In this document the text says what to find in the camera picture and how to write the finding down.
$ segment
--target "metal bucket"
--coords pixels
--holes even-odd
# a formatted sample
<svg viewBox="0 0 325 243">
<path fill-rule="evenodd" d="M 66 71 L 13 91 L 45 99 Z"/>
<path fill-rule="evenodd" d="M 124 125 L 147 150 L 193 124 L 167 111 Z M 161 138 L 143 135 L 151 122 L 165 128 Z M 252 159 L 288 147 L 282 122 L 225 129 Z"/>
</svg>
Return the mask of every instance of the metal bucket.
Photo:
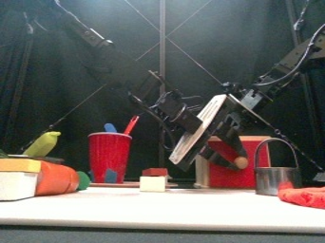
<svg viewBox="0 0 325 243">
<path fill-rule="evenodd" d="M 294 167 L 259 167 L 259 151 L 264 144 L 270 141 L 280 141 L 283 142 L 292 153 L 295 168 Z M 280 139 L 271 138 L 263 140 L 255 152 L 255 159 L 254 159 L 254 173 L 255 173 L 255 193 L 258 195 L 267 195 L 267 196 L 276 196 L 279 188 L 300 188 L 300 174 L 296 162 L 296 156 L 290 144 Z"/>
</svg>

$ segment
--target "red cloth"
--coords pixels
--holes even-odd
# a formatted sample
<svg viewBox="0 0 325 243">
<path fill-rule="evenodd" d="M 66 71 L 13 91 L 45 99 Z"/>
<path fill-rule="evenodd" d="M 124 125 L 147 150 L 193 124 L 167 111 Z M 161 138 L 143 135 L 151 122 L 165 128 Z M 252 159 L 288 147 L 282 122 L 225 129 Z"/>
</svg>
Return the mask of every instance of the red cloth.
<svg viewBox="0 0 325 243">
<path fill-rule="evenodd" d="M 325 209 L 325 187 L 302 189 L 286 188 L 278 192 L 278 198 L 304 207 Z"/>
</svg>

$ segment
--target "black backdrop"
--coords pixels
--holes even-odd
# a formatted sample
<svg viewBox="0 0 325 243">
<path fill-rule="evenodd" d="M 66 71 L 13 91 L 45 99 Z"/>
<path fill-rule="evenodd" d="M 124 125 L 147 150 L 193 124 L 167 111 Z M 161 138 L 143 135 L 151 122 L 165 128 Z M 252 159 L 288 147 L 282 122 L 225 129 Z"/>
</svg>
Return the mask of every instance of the black backdrop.
<svg viewBox="0 0 325 243">
<path fill-rule="evenodd" d="M 207 102 L 212 95 L 223 92 L 221 83 L 250 85 L 294 47 L 287 2 L 292 3 L 298 14 L 304 1 L 164 2 L 164 9 L 161 1 L 156 0 L 61 0 L 61 5 L 88 27 L 113 41 L 117 50 L 136 59 L 147 69 L 157 71 L 163 65 L 159 28 L 164 13 L 164 78 L 185 96 L 200 95 Z M 57 27 L 56 19 L 40 15 L 34 34 L 28 35 L 22 10 L 32 6 L 2 5 L 0 132 L 1 148 L 14 153 L 101 84 L 86 73 L 82 67 L 84 51 Z M 325 3 L 311 1 L 299 31 L 303 40 L 323 24 L 323 10 Z M 30 55 L 22 51 L 28 45 L 32 47 Z M 28 63 L 22 62 L 23 54 L 29 57 Z M 267 106 L 262 116 L 325 167 L 320 148 L 323 70 L 312 71 L 310 76 L 312 96 L 306 97 L 303 84 L 295 84 Z M 17 104 L 15 113 L 11 101 Z M 315 124 L 307 102 L 315 108 Z M 121 131 L 136 113 L 137 110 L 128 104 L 122 87 L 104 88 L 56 126 L 54 130 L 62 134 L 49 155 L 64 158 L 74 169 L 88 171 L 86 135 L 102 131 L 105 122 L 112 122 Z M 271 131 L 259 128 L 244 134 L 272 136 Z M 140 115 L 132 137 L 126 178 L 137 178 L 143 169 L 159 165 L 159 127 L 145 114 Z M 169 175 L 177 179 L 192 179 L 193 168 L 181 172 L 167 156 L 165 153 L 163 163 Z M 314 167 L 303 158 L 299 162 L 303 176 L 311 177 Z"/>
</svg>

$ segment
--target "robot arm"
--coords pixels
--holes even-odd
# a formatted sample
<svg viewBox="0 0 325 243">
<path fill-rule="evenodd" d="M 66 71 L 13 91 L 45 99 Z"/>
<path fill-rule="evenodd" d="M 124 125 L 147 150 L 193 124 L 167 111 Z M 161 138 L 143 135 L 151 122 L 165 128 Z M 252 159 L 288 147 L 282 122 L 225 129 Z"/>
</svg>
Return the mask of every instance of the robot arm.
<svg viewBox="0 0 325 243">
<path fill-rule="evenodd" d="M 242 169 L 244 164 L 235 164 L 225 160 L 220 153 L 211 150 L 207 140 L 211 136 L 217 136 L 232 149 L 233 154 L 246 157 L 237 132 L 244 128 L 246 123 L 270 126 L 255 112 L 283 91 L 296 73 L 310 68 L 310 63 L 312 66 L 323 66 L 325 28 L 322 27 L 312 38 L 291 51 L 248 91 L 237 92 L 242 94 L 240 99 L 232 95 L 215 96 L 196 116 L 193 111 L 201 108 L 197 98 L 184 98 L 179 90 L 173 89 L 155 72 L 145 70 L 135 60 L 116 51 L 112 42 L 80 22 L 76 16 L 60 6 L 58 0 L 41 0 L 38 3 L 41 9 L 56 16 L 65 32 L 90 52 L 93 65 L 89 69 L 96 79 L 109 81 L 110 86 L 126 87 L 130 102 L 160 121 L 164 130 L 169 131 L 171 125 L 183 128 L 185 133 L 176 146 L 171 146 L 169 160 L 185 171 L 193 157 L 199 154 L 225 167 Z M 153 105 L 147 105 L 147 97 L 161 85 L 165 86 L 165 92 Z"/>
</svg>

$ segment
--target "white block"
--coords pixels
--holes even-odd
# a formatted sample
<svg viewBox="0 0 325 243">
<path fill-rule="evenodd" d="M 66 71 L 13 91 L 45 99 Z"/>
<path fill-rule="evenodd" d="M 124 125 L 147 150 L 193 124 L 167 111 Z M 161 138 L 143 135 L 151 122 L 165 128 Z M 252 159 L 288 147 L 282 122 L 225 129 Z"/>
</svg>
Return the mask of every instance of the white block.
<svg viewBox="0 0 325 243">
<path fill-rule="evenodd" d="M 37 173 L 0 172 L 0 200 L 18 200 L 34 196 Z"/>
<path fill-rule="evenodd" d="M 165 177 L 139 177 L 140 192 L 164 192 Z"/>
</svg>

